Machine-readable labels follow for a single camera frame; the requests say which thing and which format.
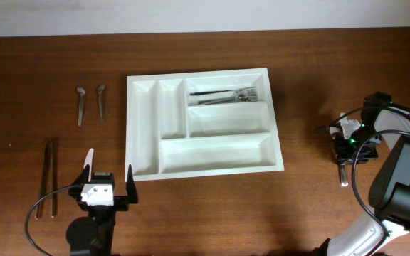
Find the large metal spoon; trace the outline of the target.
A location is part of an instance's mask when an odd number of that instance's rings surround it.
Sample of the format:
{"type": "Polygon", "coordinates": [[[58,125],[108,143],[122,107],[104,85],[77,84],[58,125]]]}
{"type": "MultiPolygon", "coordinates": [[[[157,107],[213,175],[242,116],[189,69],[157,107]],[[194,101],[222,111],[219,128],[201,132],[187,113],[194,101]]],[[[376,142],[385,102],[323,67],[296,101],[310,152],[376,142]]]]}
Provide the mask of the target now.
{"type": "Polygon", "coordinates": [[[339,178],[341,186],[348,186],[347,173],[345,171],[346,162],[346,146],[345,139],[341,133],[341,130],[337,127],[329,128],[330,135],[334,143],[336,164],[338,165],[339,178]]]}

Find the white cutlery tray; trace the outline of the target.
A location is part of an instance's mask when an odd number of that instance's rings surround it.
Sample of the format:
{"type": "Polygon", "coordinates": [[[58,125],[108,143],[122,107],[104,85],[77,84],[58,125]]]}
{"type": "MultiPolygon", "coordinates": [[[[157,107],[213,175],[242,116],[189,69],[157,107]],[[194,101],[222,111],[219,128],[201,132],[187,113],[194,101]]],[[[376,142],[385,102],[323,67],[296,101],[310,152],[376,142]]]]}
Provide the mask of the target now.
{"type": "Polygon", "coordinates": [[[125,171],[135,181],[284,170],[267,68],[127,77],[125,171]],[[254,87],[255,102],[198,105],[254,87]]]}

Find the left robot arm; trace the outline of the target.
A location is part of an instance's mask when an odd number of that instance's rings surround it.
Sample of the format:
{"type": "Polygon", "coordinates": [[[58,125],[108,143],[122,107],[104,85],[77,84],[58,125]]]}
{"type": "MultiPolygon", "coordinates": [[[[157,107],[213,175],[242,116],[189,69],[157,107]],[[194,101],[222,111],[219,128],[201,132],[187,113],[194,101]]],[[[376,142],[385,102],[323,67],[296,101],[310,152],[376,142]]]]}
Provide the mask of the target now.
{"type": "Polygon", "coordinates": [[[68,226],[66,240],[71,255],[111,254],[116,213],[127,211],[130,204],[138,203],[131,167],[126,172],[125,189],[125,196],[116,196],[114,175],[93,173],[90,165],[85,165],[68,191],[80,209],[88,213],[68,226]]]}

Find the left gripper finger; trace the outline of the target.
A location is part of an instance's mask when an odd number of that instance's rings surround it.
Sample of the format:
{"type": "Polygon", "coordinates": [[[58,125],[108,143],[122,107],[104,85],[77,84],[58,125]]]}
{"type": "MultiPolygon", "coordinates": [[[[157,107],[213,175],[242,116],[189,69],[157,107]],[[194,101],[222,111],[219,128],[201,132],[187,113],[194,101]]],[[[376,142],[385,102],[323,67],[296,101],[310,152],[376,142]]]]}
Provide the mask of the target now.
{"type": "Polygon", "coordinates": [[[126,177],[125,177],[125,188],[127,192],[127,203],[128,204],[137,204],[138,203],[138,193],[135,185],[132,165],[130,164],[127,168],[126,177]]]}
{"type": "Polygon", "coordinates": [[[89,182],[89,178],[90,178],[90,165],[86,164],[85,167],[83,168],[83,171],[80,173],[77,179],[74,180],[73,184],[82,186],[83,184],[86,184],[89,182]]]}

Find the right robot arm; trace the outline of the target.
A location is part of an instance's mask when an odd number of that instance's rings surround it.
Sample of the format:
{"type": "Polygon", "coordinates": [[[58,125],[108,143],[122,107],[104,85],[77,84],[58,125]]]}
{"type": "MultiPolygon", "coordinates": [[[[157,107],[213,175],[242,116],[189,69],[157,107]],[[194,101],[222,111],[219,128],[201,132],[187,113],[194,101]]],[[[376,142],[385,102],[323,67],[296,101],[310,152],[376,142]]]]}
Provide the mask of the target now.
{"type": "Polygon", "coordinates": [[[388,242],[410,233],[410,108],[376,92],[358,109],[360,120],[342,113],[327,129],[332,137],[340,182],[352,187],[364,211],[341,235],[328,238],[314,255],[378,255],[388,242]],[[386,142],[389,155],[363,202],[357,187],[357,166],[378,157],[386,142]]]}

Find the metal fork dark handle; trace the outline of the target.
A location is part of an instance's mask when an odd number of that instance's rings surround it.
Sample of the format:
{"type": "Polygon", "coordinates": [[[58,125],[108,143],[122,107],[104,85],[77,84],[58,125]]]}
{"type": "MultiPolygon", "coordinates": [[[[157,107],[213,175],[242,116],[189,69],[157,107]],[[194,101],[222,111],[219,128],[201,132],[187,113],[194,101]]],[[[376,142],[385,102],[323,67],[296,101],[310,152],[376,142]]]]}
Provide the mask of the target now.
{"type": "Polygon", "coordinates": [[[200,95],[210,95],[210,94],[216,94],[216,93],[222,93],[222,92],[237,92],[237,91],[256,91],[254,87],[244,87],[244,88],[238,88],[235,90],[212,90],[212,91],[203,91],[203,92],[190,92],[190,96],[200,96],[200,95]]]}

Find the dark chopstick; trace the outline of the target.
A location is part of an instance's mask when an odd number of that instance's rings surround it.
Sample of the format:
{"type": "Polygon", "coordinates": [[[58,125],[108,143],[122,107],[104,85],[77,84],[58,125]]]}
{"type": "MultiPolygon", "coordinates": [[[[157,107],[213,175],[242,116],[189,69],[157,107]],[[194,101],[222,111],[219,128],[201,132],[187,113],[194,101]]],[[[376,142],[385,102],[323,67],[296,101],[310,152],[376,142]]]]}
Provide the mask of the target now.
{"type": "MultiPolygon", "coordinates": [[[[50,188],[51,192],[55,191],[57,189],[57,180],[56,180],[56,148],[55,148],[55,143],[56,140],[52,138],[51,144],[50,144],[50,150],[51,150],[51,155],[50,155],[50,188]]],[[[51,217],[54,218],[57,215],[57,195],[54,193],[51,196],[51,217]]]]}
{"type": "Polygon", "coordinates": [[[43,169],[41,176],[41,187],[39,192],[39,198],[42,199],[47,194],[48,180],[51,175],[51,169],[53,167],[53,155],[52,155],[52,140],[48,139],[44,146],[43,153],[43,169]]]}

